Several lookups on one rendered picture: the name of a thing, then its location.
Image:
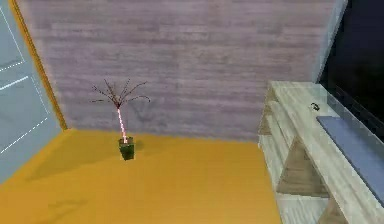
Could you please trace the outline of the bare house plant green pot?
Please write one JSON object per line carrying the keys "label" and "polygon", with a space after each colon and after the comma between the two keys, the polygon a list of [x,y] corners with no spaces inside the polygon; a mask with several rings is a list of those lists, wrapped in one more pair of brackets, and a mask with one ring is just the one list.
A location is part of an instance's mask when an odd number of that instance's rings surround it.
{"label": "bare house plant green pot", "polygon": [[130,80],[127,80],[119,94],[116,93],[116,85],[108,82],[104,79],[104,84],[106,85],[106,90],[103,91],[100,87],[94,85],[92,89],[99,94],[104,96],[104,99],[95,99],[95,102],[110,102],[113,104],[117,111],[118,121],[121,131],[121,138],[118,140],[118,148],[121,154],[121,157],[124,161],[131,160],[135,158],[135,143],[134,138],[129,136],[126,132],[124,125],[121,107],[130,101],[134,101],[140,98],[151,101],[151,98],[147,95],[137,95],[131,97],[131,94],[140,86],[146,84],[146,81],[136,84],[134,87],[129,89]]}

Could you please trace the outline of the grey blue room door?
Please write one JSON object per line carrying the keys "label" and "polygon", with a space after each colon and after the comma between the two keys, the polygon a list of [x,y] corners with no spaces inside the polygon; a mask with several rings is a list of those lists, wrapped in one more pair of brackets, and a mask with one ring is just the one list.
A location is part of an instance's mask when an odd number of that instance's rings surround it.
{"label": "grey blue room door", "polygon": [[0,184],[61,132],[10,0],[0,0]]}

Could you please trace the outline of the pale wooden television stand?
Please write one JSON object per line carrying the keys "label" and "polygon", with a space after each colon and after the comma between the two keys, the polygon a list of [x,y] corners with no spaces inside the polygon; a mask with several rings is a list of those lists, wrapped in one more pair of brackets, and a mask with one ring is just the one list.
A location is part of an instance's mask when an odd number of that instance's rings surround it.
{"label": "pale wooden television stand", "polygon": [[259,146],[280,224],[384,224],[384,206],[317,120],[337,116],[327,96],[311,82],[268,83]]}

